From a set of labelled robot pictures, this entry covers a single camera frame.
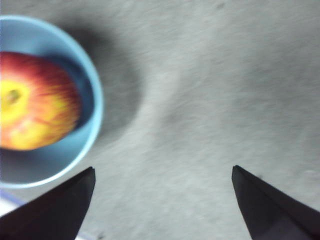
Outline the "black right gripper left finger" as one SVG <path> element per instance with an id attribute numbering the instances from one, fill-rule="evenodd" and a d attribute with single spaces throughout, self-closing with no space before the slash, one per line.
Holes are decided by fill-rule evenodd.
<path id="1" fill-rule="evenodd" d="M 2 240 L 74 240 L 89 209 L 96 183 L 88 167 L 0 218 Z"/>

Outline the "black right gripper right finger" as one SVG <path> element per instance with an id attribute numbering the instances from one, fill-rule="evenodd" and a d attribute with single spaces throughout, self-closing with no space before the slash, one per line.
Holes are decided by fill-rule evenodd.
<path id="1" fill-rule="evenodd" d="M 239 165 L 231 180 L 238 207 L 253 240 L 318 240 L 320 213 Z"/>

